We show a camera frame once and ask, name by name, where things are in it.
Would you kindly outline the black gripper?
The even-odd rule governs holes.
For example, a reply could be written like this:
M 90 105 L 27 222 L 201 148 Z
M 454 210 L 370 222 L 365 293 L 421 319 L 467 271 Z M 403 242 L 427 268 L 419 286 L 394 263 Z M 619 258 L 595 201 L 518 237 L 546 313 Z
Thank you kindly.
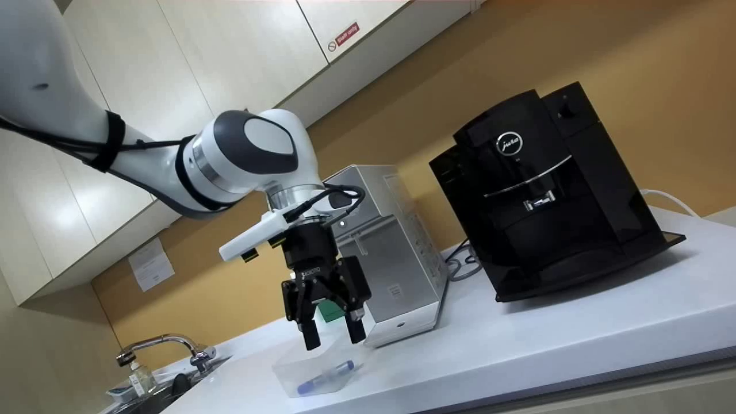
M 296 319 L 304 347 L 320 344 L 313 303 L 326 298 L 342 309 L 351 342 L 365 340 L 364 303 L 370 298 L 364 268 L 354 255 L 340 255 L 333 233 L 320 222 L 296 225 L 281 243 L 290 281 L 281 283 L 286 317 Z

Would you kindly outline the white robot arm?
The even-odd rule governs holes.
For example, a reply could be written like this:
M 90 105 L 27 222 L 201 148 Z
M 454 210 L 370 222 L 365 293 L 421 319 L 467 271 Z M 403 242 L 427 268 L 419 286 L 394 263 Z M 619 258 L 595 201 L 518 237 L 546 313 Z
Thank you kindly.
M 336 249 L 333 222 L 350 217 L 365 190 L 326 183 L 302 120 L 282 109 L 224 111 L 201 130 L 153 140 L 96 104 L 78 81 L 72 34 L 53 0 L 0 0 L 0 121 L 86 165 L 136 183 L 183 217 L 211 217 L 249 194 L 266 198 L 263 219 L 225 242 L 225 260 L 254 260 L 259 243 L 282 251 L 286 317 L 314 350 L 314 309 L 342 310 L 348 335 L 365 339 L 369 281 L 354 258 Z

